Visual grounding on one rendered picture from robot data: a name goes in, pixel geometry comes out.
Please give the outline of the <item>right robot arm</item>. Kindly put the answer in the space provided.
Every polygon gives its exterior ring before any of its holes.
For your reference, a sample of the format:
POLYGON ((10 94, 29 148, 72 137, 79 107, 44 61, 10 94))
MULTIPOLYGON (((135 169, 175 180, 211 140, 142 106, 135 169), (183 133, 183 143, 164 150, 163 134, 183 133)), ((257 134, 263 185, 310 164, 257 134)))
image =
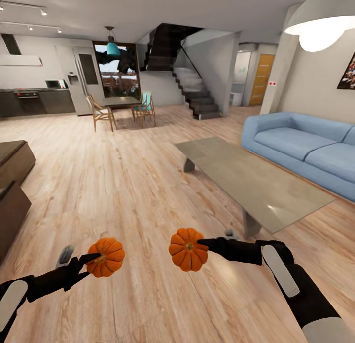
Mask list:
POLYGON ((283 242, 257 240, 238 241, 233 229, 225 229, 226 239, 198 240, 209 251, 229 261, 262 265, 262 257, 273 273, 295 319, 308 343, 355 343, 355 334, 345 324, 327 298, 301 267, 283 242))

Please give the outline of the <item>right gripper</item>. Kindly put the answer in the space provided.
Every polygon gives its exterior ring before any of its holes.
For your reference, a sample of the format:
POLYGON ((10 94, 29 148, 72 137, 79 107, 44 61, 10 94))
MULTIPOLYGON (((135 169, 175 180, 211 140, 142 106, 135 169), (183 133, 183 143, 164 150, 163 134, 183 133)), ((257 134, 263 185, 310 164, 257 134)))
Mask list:
POLYGON ((246 263, 246 242, 230 241, 223 237, 198 240, 198 244, 208 246, 209 251, 222 255, 229 261, 246 263))

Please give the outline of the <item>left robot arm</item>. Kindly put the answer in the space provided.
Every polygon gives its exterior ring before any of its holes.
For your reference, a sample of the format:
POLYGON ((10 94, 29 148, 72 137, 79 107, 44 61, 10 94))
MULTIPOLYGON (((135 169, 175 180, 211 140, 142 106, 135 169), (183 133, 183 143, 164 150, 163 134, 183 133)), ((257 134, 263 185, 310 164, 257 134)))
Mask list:
POLYGON ((67 245, 63 248, 57 259, 55 270, 36 277, 28 275, 0 285, 0 343, 4 343, 17 316, 17 309, 21 307, 25 299, 31 303, 58 289, 63 288, 67 291, 89 275, 87 271, 79 272, 84 264, 101 254, 87 254, 82 255, 80 259, 73 257, 70 260, 74 249, 74 245, 67 245))

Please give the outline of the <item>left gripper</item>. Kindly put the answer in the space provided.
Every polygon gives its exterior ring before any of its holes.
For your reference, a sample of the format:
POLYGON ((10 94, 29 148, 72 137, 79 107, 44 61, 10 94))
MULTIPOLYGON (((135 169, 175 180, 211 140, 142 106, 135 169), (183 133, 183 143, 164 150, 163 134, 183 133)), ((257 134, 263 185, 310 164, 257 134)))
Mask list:
POLYGON ((47 273, 51 281, 49 294, 61 288, 63 288, 64 291, 67 291, 71 288, 71 286, 88 276, 89 273, 87 271, 84 273, 79 272, 84 264, 92 261, 100 255, 100 253, 87 254, 82 255, 80 259, 73 257, 67 266, 49 271, 47 273))

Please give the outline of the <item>pumpkin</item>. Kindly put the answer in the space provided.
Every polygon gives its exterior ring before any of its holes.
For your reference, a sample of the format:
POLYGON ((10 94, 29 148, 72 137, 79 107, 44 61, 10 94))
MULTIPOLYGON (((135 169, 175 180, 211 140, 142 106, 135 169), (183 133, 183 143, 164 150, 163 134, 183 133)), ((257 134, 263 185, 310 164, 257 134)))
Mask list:
POLYGON ((198 244, 204 237, 194 228, 180 228, 171 238, 169 253, 173 263, 184 272, 198 272, 208 259, 208 246, 198 244))
POLYGON ((125 251, 123 245, 114 238, 102 238, 97 241, 88 250, 88 254, 94 253, 101 255, 86 263, 86 270, 96 278, 110 277, 122 267, 125 251))

